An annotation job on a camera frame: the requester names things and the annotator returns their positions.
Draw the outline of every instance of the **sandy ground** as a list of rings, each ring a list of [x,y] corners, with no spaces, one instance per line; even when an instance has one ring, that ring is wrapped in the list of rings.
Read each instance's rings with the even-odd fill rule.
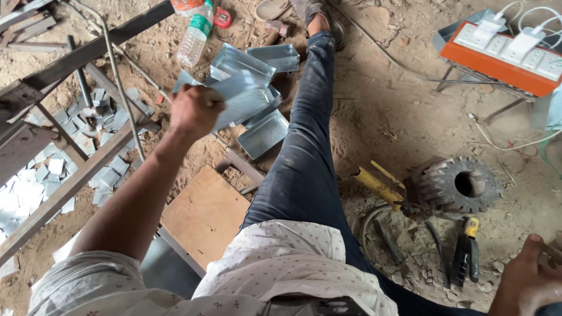
[[[119,25],[158,3],[158,0],[85,0],[105,15],[111,25]],[[490,4],[484,0],[382,0],[380,7],[370,6],[368,1],[344,1],[341,7],[357,20],[377,41],[388,49],[401,63],[414,71],[440,78],[447,69],[437,51],[431,45],[434,32],[468,15],[489,6],[494,11],[508,4],[508,0]],[[244,0],[223,0],[234,17],[228,30],[215,30],[210,36],[203,56],[190,71],[196,78],[204,79],[209,73],[209,63],[220,49],[223,41],[244,49],[256,47],[265,40],[263,23],[251,15],[257,2]],[[547,5],[562,11],[560,2],[541,0],[528,1],[526,8]],[[65,42],[66,35],[74,35],[77,42],[91,39],[82,20],[64,7],[53,7],[59,22],[51,31],[33,39],[37,42]],[[341,16],[334,12],[336,18]],[[548,15],[537,13],[529,22],[538,23]],[[293,43],[306,59],[306,38],[303,27],[293,10],[288,10],[281,19],[294,26],[293,35],[284,43]],[[484,142],[484,138],[471,122],[467,113],[485,117],[507,105],[514,97],[502,91],[491,93],[473,85],[449,85],[437,96],[430,94],[435,84],[423,82],[392,66],[361,32],[347,21],[346,48],[336,54],[336,83],[334,87],[334,111],[330,123],[334,167],[340,181],[340,192],[348,222],[359,236],[363,217],[375,205],[377,199],[349,174],[358,165],[369,167],[375,160],[402,179],[409,169],[432,156],[452,157],[455,155],[474,156],[473,149],[482,148],[478,158],[495,171],[504,194],[489,212],[478,215],[480,229],[477,241],[480,249],[481,277],[478,284],[467,281],[464,288],[447,290],[442,287],[438,269],[436,247],[423,223],[416,223],[401,213],[386,213],[379,216],[381,224],[389,231],[391,238],[400,247],[406,261],[396,264],[380,237],[369,226],[368,255],[375,266],[388,273],[395,282],[435,302],[459,307],[471,307],[486,311],[493,299],[500,281],[500,272],[492,265],[497,260],[507,263],[520,250],[526,235],[538,232],[548,241],[560,229],[560,206],[562,204],[562,182],[548,166],[536,148],[528,147],[519,152],[506,152],[501,156],[507,170],[516,183],[503,171],[497,152],[491,146],[470,143]],[[171,16],[128,41],[127,49],[161,85],[171,89],[181,66],[174,55],[177,43],[183,37],[188,21]],[[0,85],[22,78],[37,71],[53,60],[57,54],[45,53],[0,53]],[[104,59],[96,62],[105,70],[110,67]],[[153,119],[163,125],[159,134],[145,133],[145,152],[150,152],[158,143],[168,124],[167,105],[157,105],[157,91],[136,73],[125,61],[120,62],[121,80],[126,88],[137,87],[143,99],[156,109]],[[288,118],[292,100],[298,87],[301,72],[281,74],[274,78],[273,85],[281,91],[284,102],[280,107]],[[460,79],[461,74],[453,72],[451,79]],[[95,83],[88,78],[91,86]],[[69,77],[57,88],[44,104],[54,111],[68,107],[75,102],[79,93],[78,81]],[[529,139],[539,139],[544,131],[530,128],[528,105],[520,105],[498,117],[488,128],[493,139],[506,146],[507,141],[516,145]],[[238,152],[243,152],[236,143],[236,136],[242,128],[227,129],[220,137]],[[558,170],[562,170],[562,146],[559,139],[553,140],[546,152],[547,157]],[[267,172],[278,149],[272,150],[254,164]],[[172,200],[182,188],[206,164],[216,164],[224,154],[223,148],[212,138],[198,141],[184,160],[182,169],[170,192]],[[127,160],[136,158],[133,150]],[[243,187],[249,180],[238,172],[230,170],[227,178],[237,187]],[[20,271],[4,277],[0,286],[0,306],[15,310],[15,315],[24,315],[28,308],[30,286],[53,264],[52,253],[68,241],[97,210],[91,204],[93,191],[83,188],[72,213],[59,215],[47,224],[17,254]],[[432,218],[434,226],[442,236],[445,253],[452,255],[456,242],[453,222]]]

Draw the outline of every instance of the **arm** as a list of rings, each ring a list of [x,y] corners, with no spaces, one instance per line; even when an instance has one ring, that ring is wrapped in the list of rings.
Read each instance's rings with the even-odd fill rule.
[[[562,302],[562,266],[538,264],[542,243],[541,236],[529,235],[521,253],[506,265],[489,316],[532,316],[542,306]]]
[[[105,250],[143,260],[185,154],[211,131],[224,109],[224,103],[209,100],[211,91],[185,84],[170,95],[170,129],[139,170],[87,222],[71,256]]]

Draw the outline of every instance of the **red tape measure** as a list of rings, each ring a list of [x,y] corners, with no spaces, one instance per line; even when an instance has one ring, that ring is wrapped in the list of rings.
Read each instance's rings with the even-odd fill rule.
[[[215,24],[221,29],[227,29],[232,25],[232,18],[227,10],[219,7],[215,14]]]

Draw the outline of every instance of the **jeans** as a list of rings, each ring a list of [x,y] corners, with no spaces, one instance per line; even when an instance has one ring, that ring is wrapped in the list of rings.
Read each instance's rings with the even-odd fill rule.
[[[272,219],[337,228],[345,243],[346,263],[377,276],[380,287],[396,302],[401,316],[484,315],[431,302],[392,282],[365,259],[343,213],[332,162],[329,123],[333,105],[334,40],[330,33],[314,34],[309,39],[307,53],[293,101],[289,132],[240,229]]]

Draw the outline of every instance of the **shirt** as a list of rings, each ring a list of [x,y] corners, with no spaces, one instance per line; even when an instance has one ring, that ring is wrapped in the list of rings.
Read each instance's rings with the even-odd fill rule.
[[[33,286],[28,315],[262,315],[272,297],[289,293],[348,296],[371,316],[398,315],[376,276],[345,261],[338,229],[270,220],[234,238],[191,300],[146,289],[135,259],[90,251],[55,264]]]

